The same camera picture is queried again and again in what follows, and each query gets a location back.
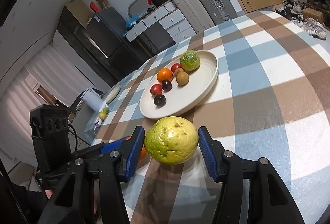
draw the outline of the shoe box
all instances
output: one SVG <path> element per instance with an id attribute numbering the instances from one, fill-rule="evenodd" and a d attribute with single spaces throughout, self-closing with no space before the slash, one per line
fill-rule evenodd
<path id="1" fill-rule="evenodd" d="M 309 17 L 312 19 L 317 19 L 321 24 L 324 23 L 324 19 L 323 19 L 323 13 L 320 11 L 316 11 L 315 9 L 311 9 L 311 8 L 305 8 L 303 9 L 303 17 L 304 20 Z"/>

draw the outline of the tabletop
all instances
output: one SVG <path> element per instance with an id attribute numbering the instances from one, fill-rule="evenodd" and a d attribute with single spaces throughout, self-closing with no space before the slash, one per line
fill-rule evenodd
<path id="1" fill-rule="evenodd" d="M 241 158 L 266 157 L 291 192 L 306 224 L 330 203 L 330 55 L 274 12 L 253 12 L 159 53 L 119 84 L 121 91 L 93 144 L 146 132 L 155 122 L 139 109 L 157 72 L 187 49 L 209 50 L 219 61 L 208 96 L 182 115 Z M 176 166 L 147 156 L 122 184 L 131 223 L 211 223 L 221 184 L 208 176 L 199 148 Z M 241 223 L 247 218 L 244 180 Z"/>

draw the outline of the green fruit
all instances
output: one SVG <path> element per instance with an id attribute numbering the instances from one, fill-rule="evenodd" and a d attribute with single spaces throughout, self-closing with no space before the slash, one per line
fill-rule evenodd
<path id="1" fill-rule="evenodd" d="M 104 111 L 102 111 L 102 112 L 99 113 L 99 117 L 103 121 L 107 117 L 107 114 Z"/>
<path id="2" fill-rule="evenodd" d="M 144 140 L 147 153 L 160 163 L 176 165 L 188 160 L 198 144 L 196 127 L 181 117 L 158 120 Z"/>
<path id="3" fill-rule="evenodd" d="M 108 108 L 108 107 L 104 107 L 104 108 L 102 109 L 102 111 L 105 112 L 106 114 L 108 114 L 108 113 L 109 113 L 109 108 Z"/>
<path id="4" fill-rule="evenodd" d="M 194 50 L 187 50 L 182 54 L 180 64 L 186 71 L 193 71 L 201 65 L 201 62 L 198 53 Z"/>

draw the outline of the white sneaker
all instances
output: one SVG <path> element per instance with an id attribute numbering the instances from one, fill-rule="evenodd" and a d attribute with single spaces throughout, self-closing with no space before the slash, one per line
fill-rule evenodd
<path id="1" fill-rule="evenodd" d="M 297 14 L 302 14 L 302 9 L 301 9 L 300 3 L 294 2 L 293 11 L 296 12 Z"/>
<path id="2" fill-rule="evenodd" d="M 297 19 L 291 20 L 291 22 L 296 24 L 299 28 L 301 28 L 304 24 L 303 22 L 299 22 Z"/>
<path id="3" fill-rule="evenodd" d="M 324 24 L 321 24 L 318 20 L 306 18 L 304 20 L 303 29 L 314 38 L 319 38 L 321 40 L 327 39 Z"/>

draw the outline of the silver suitcase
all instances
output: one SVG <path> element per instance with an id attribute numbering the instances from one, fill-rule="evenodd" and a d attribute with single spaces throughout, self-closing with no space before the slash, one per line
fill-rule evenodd
<path id="1" fill-rule="evenodd" d="M 200 0 L 172 0 L 192 26 L 196 34 L 214 26 Z"/>
<path id="2" fill-rule="evenodd" d="M 200 0 L 215 24 L 237 18 L 230 0 Z"/>

